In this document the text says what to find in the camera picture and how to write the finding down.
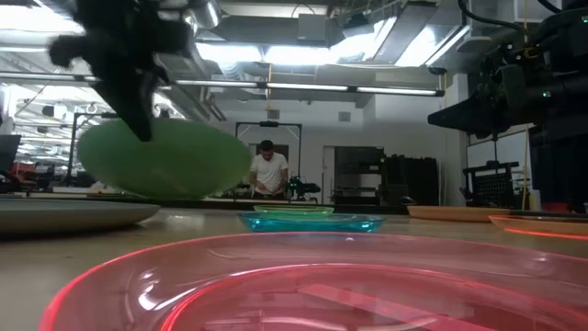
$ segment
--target green plastic bowl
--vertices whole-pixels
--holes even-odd
[[[310,207],[310,206],[272,206],[272,205],[258,205],[254,206],[255,211],[258,212],[300,212],[311,214],[330,214],[333,213],[333,207]]]

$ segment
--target white wall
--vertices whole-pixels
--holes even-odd
[[[462,78],[455,77],[454,85],[447,90],[449,105],[467,97],[467,82],[465,76]],[[265,101],[219,100],[217,105],[229,120],[211,124],[229,134],[234,134],[235,121],[266,120]],[[458,189],[463,186],[461,169],[466,163],[466,137],[459,131],[438,128],[426,122],[427,115],[444,106],[444,99],[439,97],[399,96],[374,96],[363,109],[345,102],[271,103],[272,109],[280,110],[280,122],[303,125],[300,173],[308,181],[321,185],[324,146],[383,146],[388,155],[436,158],[442,165],[442,175],[447,174],[447,205],[464,205]],[[339,111],[350,111],[351,122],[339,122]],[[292,133],[281,127],[252,126],[242,133],[244,129],[245,126],[241,126],[240,140],[245,144],[270,139],[277,144],[289,145],[290,170],[296,171],[298,140]]]
[[[442,181],[441,203],[463,206],[459,188],[465,186],[461,170],[466,167],[467,136],[427,123],[429,114],[467,98],[467,77],[456,75],[453,82],[447,98],[375,96],[375,117],[364,120],[372,143],[383,146],[386,154],[435,158]]]
[[[224,122],[213,121],[217,128],[234,134],[236,121],[258,122],[267,120],[265,101],[219,101],[219,108],[229,119]],[[299,101],[273,101],[273,109],[280,110],[280,122],[302,124],[302,153],[300,174],[308,182],[319,186],[322,182],[322,148],[324,146],[362,146],[369,145],[363,134],[363,109],[355,108],[349,102],[313,102],[308,105]],[[339,111],[350,111],[351,122],[338,122]],[[245,143],[260,143],[269,139],[275,144],[289,146],[289,170],[297,172],[298,139],[286,129],[261,128],[251,126],[245,133],[246,125],[240,126],[239,139]],[[297,128],[291,128],[298,135]]]

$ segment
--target computer monitor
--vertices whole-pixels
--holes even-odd
[[[18,134],[0,134],[0,171],[10,171],[17,157],[20,138]]]

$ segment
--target blue plate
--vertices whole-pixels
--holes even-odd
[[[381,216],[305,212],[241,212],[241,221],[255,232],[376,232]]]

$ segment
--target table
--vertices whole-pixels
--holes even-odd
[[[248,232],[235,211],[163,209],[115,232],[0,242],[0,330],[35,330],[43,309],[67,282],[131,251],[196,237]],[[509,234],[491,223],[411,220],[391,215],[381,232],[515,245],[588,257],[585,241]]]

